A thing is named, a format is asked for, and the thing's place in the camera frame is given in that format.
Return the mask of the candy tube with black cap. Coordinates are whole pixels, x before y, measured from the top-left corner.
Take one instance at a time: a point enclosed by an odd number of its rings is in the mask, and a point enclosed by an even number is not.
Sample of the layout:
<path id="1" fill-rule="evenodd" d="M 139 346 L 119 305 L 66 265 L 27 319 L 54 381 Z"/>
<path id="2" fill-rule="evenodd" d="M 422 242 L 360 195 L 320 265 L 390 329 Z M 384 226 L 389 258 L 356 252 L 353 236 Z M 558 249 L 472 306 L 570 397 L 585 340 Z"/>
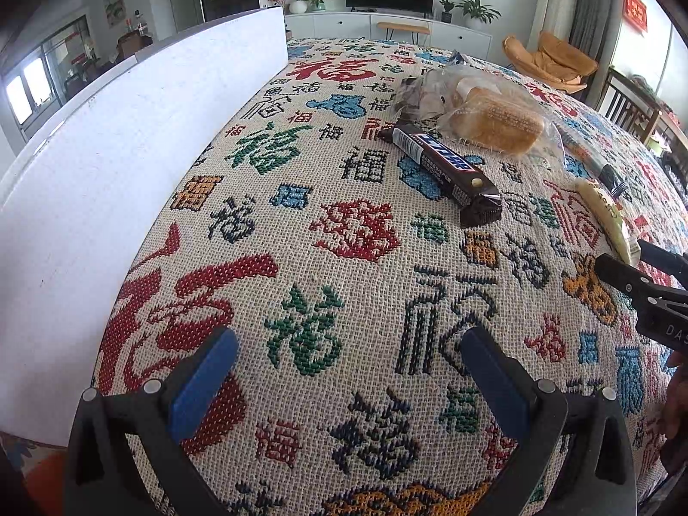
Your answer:
<path id="1" fill-rule="evenodd" d="M 619 198 L 627 190 L 626 179 L 593 145 L 586 131 L 579 131 L 565 123 L 556 124 L 565 152 L 565 169 L 569 174 L 594 179 L 612 198 Z"/>

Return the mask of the patterned woven table cloth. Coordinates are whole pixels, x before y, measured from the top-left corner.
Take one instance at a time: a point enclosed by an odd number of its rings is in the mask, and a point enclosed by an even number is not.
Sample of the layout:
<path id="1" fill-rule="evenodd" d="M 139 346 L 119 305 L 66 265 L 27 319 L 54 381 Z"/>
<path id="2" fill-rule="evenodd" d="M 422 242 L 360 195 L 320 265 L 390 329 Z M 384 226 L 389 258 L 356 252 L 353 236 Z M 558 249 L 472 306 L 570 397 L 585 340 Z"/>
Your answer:
<path id="1" fill-rule="evenodd" d="M 380 140 L 407 78 L 450 51 L 301 39 L 185 175 L 142 244 L 95 362 L 106 395 L 164 378 L 213 327 L 236 367 L 184 450 L 232 515 L 456 515 L 514 450 L 465 374 L 489 330 L 536 378 L 617 391 L 637 490 L 662 481 L 666 347 L 593 261 L 608 238 L 570 155 L 458 143 L 504 199 L 456 203 Z"/>

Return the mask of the grey curtain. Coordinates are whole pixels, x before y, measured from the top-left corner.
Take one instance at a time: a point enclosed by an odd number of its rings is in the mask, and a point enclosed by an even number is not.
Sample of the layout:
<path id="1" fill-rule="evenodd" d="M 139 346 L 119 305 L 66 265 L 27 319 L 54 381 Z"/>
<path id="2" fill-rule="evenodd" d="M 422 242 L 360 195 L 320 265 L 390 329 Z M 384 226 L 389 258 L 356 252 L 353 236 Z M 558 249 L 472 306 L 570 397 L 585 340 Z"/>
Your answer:
<path id="1" fill-rule="evenodd" d="M 599 64 L 611 58 L 623 0 L 576 0 L 569 43 Z"/>

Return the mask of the green potted plant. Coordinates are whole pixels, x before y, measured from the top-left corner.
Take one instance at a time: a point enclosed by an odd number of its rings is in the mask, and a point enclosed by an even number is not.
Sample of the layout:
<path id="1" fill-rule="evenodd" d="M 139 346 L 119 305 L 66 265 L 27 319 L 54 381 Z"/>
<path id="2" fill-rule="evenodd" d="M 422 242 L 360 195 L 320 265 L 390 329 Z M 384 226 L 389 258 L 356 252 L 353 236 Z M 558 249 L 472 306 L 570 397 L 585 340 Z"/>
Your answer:
<path id="1" fill-rule="evenodd" d="M 483 31 L 501 18 L 501 13 L 495 6 L 483 3 L 482 0 L 459 0 L 457 8 L 462 12 L 467 28 L 474 31 Z"/>

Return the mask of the white tv cabinet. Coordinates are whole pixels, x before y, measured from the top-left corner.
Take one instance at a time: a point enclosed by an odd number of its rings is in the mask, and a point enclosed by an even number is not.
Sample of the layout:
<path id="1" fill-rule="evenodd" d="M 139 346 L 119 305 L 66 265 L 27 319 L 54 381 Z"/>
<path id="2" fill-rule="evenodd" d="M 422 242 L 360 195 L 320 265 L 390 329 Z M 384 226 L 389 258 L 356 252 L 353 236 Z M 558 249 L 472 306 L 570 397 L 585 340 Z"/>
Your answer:
<path id="1" fill-rule="evenodd" d="M 423 48 L 458 51 L 487 59 L 492 36 L 454 23 L 410 16 L 364 12 L 287 14 L 286 28 L 294 39 L 394 40 Z"/>

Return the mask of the white storage box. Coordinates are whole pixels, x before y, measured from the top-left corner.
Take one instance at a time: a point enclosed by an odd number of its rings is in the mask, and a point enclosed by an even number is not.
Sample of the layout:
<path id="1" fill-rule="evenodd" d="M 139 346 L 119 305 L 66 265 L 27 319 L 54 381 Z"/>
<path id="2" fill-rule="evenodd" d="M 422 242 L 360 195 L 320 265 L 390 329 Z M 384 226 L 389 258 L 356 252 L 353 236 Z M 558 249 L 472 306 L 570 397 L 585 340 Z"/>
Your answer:
<path id="1" fill-rule="evenodd" d="M 288 62 L 280 9 L 138 51 L 54 114 L 1 181 L 1 429 L 68 442 L 115 297 L 167 199 Z"/>

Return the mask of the small wooden bench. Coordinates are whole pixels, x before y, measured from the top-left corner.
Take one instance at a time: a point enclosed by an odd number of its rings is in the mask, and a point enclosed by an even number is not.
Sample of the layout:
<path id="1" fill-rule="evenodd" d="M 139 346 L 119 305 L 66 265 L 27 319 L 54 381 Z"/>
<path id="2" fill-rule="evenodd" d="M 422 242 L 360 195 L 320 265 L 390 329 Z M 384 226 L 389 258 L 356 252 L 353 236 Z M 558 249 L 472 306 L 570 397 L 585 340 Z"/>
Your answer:
<path id="1" fill-rule="evenodd" d="M 385 31 L 385 39 L 393 40 L 395 34 L 400 34 L 412 44 L 423 46 L 430 39 L 431 30 L 427 25 L 407 25 L 407 23 L 380 21 L 375 25 Z"/>

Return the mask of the bagged bread loaf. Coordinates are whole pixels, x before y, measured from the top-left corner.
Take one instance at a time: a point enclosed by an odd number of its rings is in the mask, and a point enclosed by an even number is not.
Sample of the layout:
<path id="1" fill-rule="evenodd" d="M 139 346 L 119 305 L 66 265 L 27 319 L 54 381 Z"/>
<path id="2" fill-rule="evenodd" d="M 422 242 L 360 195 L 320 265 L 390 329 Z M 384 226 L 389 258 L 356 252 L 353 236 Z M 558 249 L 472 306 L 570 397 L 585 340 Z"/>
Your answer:
<path id="1" fill-rule="evenodd" d="M 565 160 L 552 117 L 524 87 L 470 65 L 449 65 L 403 79 L 394 110 L 403 120 L 430 123 L 447 138 L 489 151 Z"/>

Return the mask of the red wall hanging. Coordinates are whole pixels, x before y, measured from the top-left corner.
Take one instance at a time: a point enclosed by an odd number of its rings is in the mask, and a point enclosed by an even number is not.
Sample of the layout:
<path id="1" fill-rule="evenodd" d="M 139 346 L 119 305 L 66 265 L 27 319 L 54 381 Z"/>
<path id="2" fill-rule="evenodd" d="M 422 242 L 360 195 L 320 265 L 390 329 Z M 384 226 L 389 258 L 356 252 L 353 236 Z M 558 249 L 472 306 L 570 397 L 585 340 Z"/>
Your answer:
<path id="1" fill-rule="evenodd" d="M 623 18 L 639 33 L 646 33 L 647 8 L 642 0 L 624 0 Z"/>

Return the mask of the dark wooden chair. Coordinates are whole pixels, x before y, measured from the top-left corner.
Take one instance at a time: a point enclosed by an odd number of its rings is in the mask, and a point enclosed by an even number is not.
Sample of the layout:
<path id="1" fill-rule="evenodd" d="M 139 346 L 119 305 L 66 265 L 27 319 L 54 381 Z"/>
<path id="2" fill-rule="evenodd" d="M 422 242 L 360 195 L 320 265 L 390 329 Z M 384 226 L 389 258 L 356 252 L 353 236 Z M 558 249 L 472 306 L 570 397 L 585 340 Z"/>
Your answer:
<path id="1" fill-rule="evenodd" d="M 597 112 L 646 143 L 657 128 L 661 107 L 640 85 L 610 68 L 597 101 Z"/>

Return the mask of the yellow green snack packet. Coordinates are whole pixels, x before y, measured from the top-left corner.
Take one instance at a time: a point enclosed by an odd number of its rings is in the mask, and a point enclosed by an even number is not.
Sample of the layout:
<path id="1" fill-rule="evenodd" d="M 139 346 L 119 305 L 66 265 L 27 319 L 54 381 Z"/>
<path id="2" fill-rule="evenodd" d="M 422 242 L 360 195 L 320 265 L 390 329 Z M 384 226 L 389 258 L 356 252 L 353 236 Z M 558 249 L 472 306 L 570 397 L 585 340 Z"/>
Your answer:
<path id="1" fill-rule="evenodd" d="M 577 178 L 575 187 L 618 256 L 629 266 L 638 266 L 642 250 L 638 243 L 637 227 L 626 217 L 623 208 L 596 181 Z"/>

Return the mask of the orange lounge chair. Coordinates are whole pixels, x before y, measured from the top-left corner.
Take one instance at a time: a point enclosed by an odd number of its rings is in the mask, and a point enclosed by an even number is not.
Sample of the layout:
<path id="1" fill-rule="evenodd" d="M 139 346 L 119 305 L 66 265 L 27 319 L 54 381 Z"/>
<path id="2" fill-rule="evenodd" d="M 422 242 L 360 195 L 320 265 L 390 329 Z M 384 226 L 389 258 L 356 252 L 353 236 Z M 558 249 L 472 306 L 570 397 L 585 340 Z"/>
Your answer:
<path id="1" fill-rule="evenodd" d="M 585 79 L 598 70 L 594 59 L 549 31 L 541 31 L 536 51 L 528 51 L 513 35 L 505 37 L 503 50 L 516 71 L 567 95 L 583 91 Z"/>

